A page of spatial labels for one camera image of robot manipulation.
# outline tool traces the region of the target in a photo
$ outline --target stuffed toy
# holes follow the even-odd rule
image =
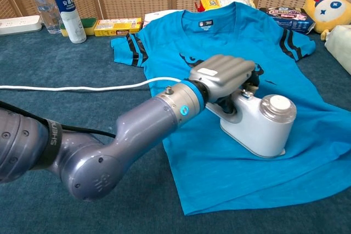
[[[347,0],[305,0],[303,9],[315,21],[318,33],[331,31],[337,25],[351,23],[351,3]]]

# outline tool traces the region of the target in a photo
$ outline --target black cable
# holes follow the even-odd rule
[[[36,116],[33,113],[27,112],[27,111],[22,110],[20,108],[17,108],[16,106],[13,106],[11,104],[7,104],[6,102],[0,101],[0,107],[4,108],[5,110],[8,110],[10,112],[15,112],[15,113],[18,113],[20,115],[33,118],[33,119],[39,121],[40,123],[44,124],[45,126],[48,125],[46,119],[41,118],[39,116]],[[100,134],[100,135],[105,135],[105,136],[112,137],[112,138],[116,137],[115,134],[111,134],[111,133],[100,131],[100,130],[88,129],[88,128],[82,128],[82,127],[75,127],[75,126],[64,125],[64,124],[62,124],[61,126],[62,126],[63,130],[68,130],[68,131],[72,131],[72,132],[88,133],[88,134]]]

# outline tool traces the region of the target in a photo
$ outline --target plastic bottle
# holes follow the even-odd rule
[[[60,10],[62,22],[65,25],[70,41],[75,44],[86,41],[87,35],[73,0],[55,1]]]
[[[61,33],[62,20],[55,3],[52,0],[35,0],[35,4],[49,33]]]

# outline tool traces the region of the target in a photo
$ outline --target blue bottle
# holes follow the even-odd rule
[[[65,25],[70,41],[76,44],[86,41],[87,35],[73,0],[55,1],[60,10],[62,22]]]

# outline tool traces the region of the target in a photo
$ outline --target white cap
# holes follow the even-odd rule
[[[289,99],[281,95],[272,96],[269,102],[274,108],[278,110],[287,110],[291,106]]]

